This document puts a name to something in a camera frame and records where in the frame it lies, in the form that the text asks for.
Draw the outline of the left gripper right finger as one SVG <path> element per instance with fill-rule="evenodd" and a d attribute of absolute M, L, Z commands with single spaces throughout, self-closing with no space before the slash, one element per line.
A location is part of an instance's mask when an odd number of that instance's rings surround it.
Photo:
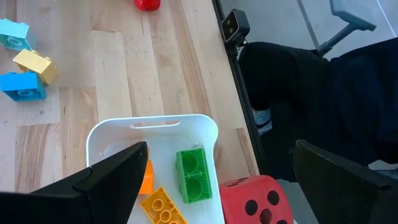
<path fill-rule="evenodd" d="M 292 159 L 319 223 L 397 223 L 397 180 L 304 140 Z"/>

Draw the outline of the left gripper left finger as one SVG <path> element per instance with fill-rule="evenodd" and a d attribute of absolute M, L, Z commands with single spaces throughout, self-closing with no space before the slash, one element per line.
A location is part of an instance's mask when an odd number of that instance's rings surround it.
<path fill-rule="evenodd" d="M 148 150 L 138 142 L 28 194 L 1 193 L 1 223 L 127 223 Z"/>

